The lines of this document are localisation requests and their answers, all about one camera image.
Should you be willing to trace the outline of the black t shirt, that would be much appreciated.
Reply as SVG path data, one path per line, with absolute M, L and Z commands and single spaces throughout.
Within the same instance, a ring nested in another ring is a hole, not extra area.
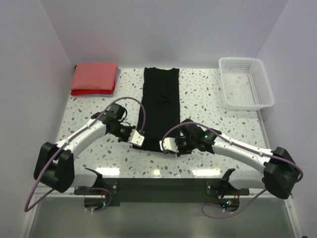
M 160 141 L 172 127 L 180 124 L 178 68 L 144 69 L 142 105 L 146 111 L 145 140 L 134 149 L 160 152 Z

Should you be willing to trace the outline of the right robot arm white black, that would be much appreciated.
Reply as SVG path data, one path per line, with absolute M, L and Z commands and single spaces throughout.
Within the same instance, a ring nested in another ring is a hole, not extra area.
M 304 173 L 296 165 L 288 151 L 282 147 L 265 149 L 252 146 L 190 119 L 176 126 L 183 134 L 177 142 L 178 150 L 198 149 L 234 159 L 250 170 L 231 169 L 223 176 L 225 184 L 236 190 L 263 189 L 271 195 L 287 199 Z

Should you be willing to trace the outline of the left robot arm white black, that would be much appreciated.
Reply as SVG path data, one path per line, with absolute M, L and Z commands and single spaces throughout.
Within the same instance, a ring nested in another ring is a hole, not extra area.
M 34 179 L 58 191 L 65 192 L 70 187 L 103 186 L 102 175 L 93 169 L 75 169 L 75 159 L 93 142 L 112 134 L 119 142 L 142 146 L 143 135 L 135 126 L 123 124 L 126 109 L 113 104 L 104 113 L 96 113 L 79 130 L 66 139 L 43 144 L 34 170 Z

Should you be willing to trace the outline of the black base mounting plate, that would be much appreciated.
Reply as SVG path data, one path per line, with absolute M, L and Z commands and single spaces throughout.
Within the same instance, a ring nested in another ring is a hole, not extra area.
M 102 178 L 92 188 L 77 187 L 87 208 L 121 203 L 224 203 L 225 196 L 249 195 L 248 189 L 225 188 L 220 178 Z

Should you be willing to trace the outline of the red folded t shirt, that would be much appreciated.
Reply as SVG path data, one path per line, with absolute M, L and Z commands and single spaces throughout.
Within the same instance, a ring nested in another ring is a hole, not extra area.
M 109 89 L 109 90 L 105 90 L 105 89 L 76 89 L 76 90 L 72 90 L 71 91 L 71 95 L 72 96 L 82 96 L 82 95 L 112 95 L 114 93 L 115 90 L 115 85 Z

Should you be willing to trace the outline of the white plastic basket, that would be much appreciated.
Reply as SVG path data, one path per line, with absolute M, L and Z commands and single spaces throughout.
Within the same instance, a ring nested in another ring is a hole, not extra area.
M 224 57 L 218 61 L 225 108 L 258 111 L 275 103 L 260 59 Z

